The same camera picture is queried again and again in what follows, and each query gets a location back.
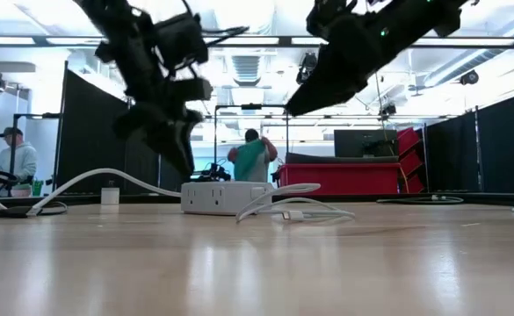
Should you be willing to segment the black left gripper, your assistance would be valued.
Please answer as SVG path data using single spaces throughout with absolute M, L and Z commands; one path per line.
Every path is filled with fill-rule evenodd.
M 191 134 L 203 115 L 186 107 L 187 102 L 206 101 L 213 92 L 211 83 L 199 76 L 184 80 L 163 79 L 132 95 L 134 105 L 113 123 L 117 138 L 126 140 L 135 132 L 146 133 L 148 145 L 181 175 L 194 171 Z

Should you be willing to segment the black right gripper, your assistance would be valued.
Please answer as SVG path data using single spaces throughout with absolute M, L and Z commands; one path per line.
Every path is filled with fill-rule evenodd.
M 286 103 L 296 117 L 343 104 L 367 86 L 369 77 L 417 39 L 417 5 L 388 4 L 354 13 L 354 4 L 329 24 L 327 44 L 315 69 Z

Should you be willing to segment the white cube charger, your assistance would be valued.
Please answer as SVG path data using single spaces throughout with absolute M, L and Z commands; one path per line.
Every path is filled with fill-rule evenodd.
M 102 188 L 100 194 L 101 205 L 118 205 L 119 204 L 119 188 L 109 187 Z

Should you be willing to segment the white power strip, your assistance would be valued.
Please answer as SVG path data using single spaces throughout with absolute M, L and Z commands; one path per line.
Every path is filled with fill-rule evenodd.
M 181 187 L 181 210 L 188 214 L 235 216 L 246 205 L 275 190 L 271 183 L 190 182 Z

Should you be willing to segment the black monitor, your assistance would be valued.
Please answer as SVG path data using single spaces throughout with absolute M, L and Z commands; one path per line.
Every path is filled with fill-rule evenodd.
M 335 130 L 335 157 L 366 158 L 399 155 L 396 130 Z

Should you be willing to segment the black partition curtain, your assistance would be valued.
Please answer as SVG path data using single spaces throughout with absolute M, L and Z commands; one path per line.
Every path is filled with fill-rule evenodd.
M 514 193 L 514 97 L 427 127 L 430 190 Z
M 116 138 L 112 124 L 128 109 L 123 100 L 87 82 L 75 72 L 65 74 L 64 104 L 56 182 L 59 186 L 86 171 L 112 168 L 166 190 L 179 190 L 185 178 L 134 133 Z

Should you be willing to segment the dark grey flat cover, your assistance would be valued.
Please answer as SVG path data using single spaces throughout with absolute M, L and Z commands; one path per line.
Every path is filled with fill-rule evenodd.
M 315 156 L 307 154 L 287 153 L 285 164 L 368 164 L 368 163 L 397 163 L 399 158 L 396 156 L 382 157 L 335 157 L 335 156 Z

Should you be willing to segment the ceiling air vent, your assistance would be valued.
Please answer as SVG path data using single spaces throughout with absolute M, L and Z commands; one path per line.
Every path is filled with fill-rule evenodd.
M 257 86 L 262 75 L 262 57 L 234 55 L 231 57 L 234 82 L 241 87 Z

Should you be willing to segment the person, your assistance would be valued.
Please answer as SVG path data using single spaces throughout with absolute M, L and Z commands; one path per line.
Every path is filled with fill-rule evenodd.
M 267 170 L 267 181 L 265 182 L 265 183 L 267 183 L 268 182 L 269 165 L 270 165 L 271 162 L 273 162 L 274 160 L 277 159 L 277 157 L 278 157 L 278 149 L 266 137 L 260 136 L 255 129 L 249 129 L 245 133 L 244 139 L 245 139 L 245 143 L 251 142 L 253 140 L 262 140 L 263 143 L 265 144 L 266 149 L 268 151 L 268 161 L 269 161 L 269 163 L 268 163 L 268 170 Z M 235 159 L 236 159 L 236 156 L 237 156 L 237 148 L 239 148 L 239 147 L 233 147 L 228 152 L 228 161 L 232 162 L 233 165 L 235 163 Z
M 11 187 L 11 196 L 18 198 L 32 195 L 32 182 L 37 170 L 37 152 L 30 142 L 24 141 L 23 133 L 13 127 L 6 127 L 0 138 L 7 147 L 0 152 L 0 171 L 8 172 L 18 179 L 18 184 Z M 10 172 L 11 145 L 15 146 L 14 167 Z

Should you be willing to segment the large red storage bin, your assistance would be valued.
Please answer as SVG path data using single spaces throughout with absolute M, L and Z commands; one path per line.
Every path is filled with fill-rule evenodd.
M 319 183 L 310 196 L 384 195 L 398 192 L 398 163 L 287 163 L 279 185 Z

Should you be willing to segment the green cloth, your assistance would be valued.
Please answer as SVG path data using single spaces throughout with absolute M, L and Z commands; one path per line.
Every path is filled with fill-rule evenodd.
M 234 178 L 236 181 L 267 181 L 268 151 L 262 140 L 253 140 L 237 148 Z

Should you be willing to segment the red shelf bins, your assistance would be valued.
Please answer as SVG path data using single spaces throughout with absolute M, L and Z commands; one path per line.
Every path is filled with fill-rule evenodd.
M 397 133 L 399 163 L 402 168 L 402 180 L 406 183 L 403 193 L 417 194 L 425 190 L 424 144 L 420 130 L 413 127 Z

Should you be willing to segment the black metal frame stand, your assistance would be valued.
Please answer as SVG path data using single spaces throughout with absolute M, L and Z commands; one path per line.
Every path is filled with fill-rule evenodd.
M 36 149 L 38 162 L 35 180 L 44 182 L 40 195 L 51 193 L 56 188 L 56 176 L 61 144 L 62 114 L 15 113 L 12 126 L 18 127 L 23 120 L 23 138 Z
M 286 122 L 286 145 L 289 146 L 289 119 L 290 114 L 288 113 L 286 106 L 283 104 L 241 104 L 241 105 L 221 105 L 218 104 L 214 108 L 214 114 L 209 116 L 210 119 L 214 122 L 214 164 L 218 163 L 217 159 L 217 146 L 218 146 L 218 137 L 217 137 L 217 124 L 218 124 L 218 110 L 226 109 L 226 108 L 240 108 L 241 110 L 262 110 L 263 108 L 279 108 L 283 109 L 284 113 L 280 116 Z

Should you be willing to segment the silver ceiling duct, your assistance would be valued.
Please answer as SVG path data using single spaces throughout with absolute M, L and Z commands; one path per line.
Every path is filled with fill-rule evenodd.
M 495 35 L 514 36 L 514 20 L 495 32 Z M 466 52 L 454 57 L 440 68 L 426 75 L 422 81 L 422 85 L 425 88 L 431 88 L 449 82 L 504 52 L 504 48 L 468 49 Z

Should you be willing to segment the black table edge rail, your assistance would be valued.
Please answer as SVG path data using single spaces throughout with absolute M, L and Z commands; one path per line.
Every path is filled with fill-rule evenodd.
M 466 204 L 476 205 L 506 205 L 514 206 L 514 194 L 499 193 L 466 193 L 466 192 L 437 192 L 437 195 L 462 198 Z M 405 195 L 350 195 L 350 196 L 308 196 L 324 203 L 375 203 L 379 199 L 427 198 L 429 194 Z M 0 197 L 0 203 L 6 207 L 32 206 L 42 200 L 42 197 Z M 101 202 L 99 195 L 67 195 L 55 197 L 66 205 L 94 205 Z M 179 197 L 149 196 L 149 195 L 120 195 L 121 204 L 179 204 Z

